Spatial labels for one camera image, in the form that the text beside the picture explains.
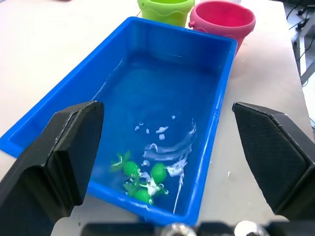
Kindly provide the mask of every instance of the table surface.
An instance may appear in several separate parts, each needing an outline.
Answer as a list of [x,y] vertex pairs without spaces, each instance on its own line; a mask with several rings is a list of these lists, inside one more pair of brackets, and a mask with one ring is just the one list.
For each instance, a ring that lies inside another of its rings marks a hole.
[[[199,221],[266,223],[275,216],[246,163],[236,101],[286,113],[313,140],[283,4],[243,0],[256,15],[228,81]],[[0,3],[0,136],[84,59],[126,17],[136,0],[6,0]],[[14,158],[0,152],[0,178]],[[137,216],[86,196],[52,235],[78,236],[87,222],[134,222]]]

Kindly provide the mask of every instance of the pink bucket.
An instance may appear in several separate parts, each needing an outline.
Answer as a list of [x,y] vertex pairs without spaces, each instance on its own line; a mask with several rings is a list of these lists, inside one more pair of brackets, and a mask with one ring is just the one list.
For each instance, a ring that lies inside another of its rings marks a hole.
[[255,16],[252,11],[236,3],[206,1],[196,5],[190,15],[189,27],[237,40],[237,51],[244,38],[253,31]]

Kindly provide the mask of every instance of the plastic bucket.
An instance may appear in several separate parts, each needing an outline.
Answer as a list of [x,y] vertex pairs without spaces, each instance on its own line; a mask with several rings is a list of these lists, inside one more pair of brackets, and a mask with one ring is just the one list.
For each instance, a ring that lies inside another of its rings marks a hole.
[[138,0],[142,18],[184,27],[195,0]]
[[253,31],[256,20],[252,11],[236,3],[206,1],[195,6],[189,27],[237,40],[237,51],[244,38]]

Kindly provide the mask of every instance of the blue plastic tub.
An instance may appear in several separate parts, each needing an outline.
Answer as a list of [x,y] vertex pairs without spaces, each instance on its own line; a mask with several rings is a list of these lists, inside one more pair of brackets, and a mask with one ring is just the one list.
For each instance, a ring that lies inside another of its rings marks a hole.
[[[54,112],[102,101],[88,192],[160,225],[193,225],[236,47],[233,39],[128,18],[1,137],[0,148],[18,157]],[[127,196],[124,174],[109,171],[117,152],[129,149],[141,171],[167,166],[169,194],[154,197],[153,205]]]

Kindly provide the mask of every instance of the bucket handle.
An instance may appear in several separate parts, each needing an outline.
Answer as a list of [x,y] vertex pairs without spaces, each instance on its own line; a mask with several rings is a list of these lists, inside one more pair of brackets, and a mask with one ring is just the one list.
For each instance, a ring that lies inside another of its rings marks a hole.
[[192,27],[195,27],[196,26],[196,22],[195,21],[189,21],[188,23],[188,27],[189,28],[192,28]]

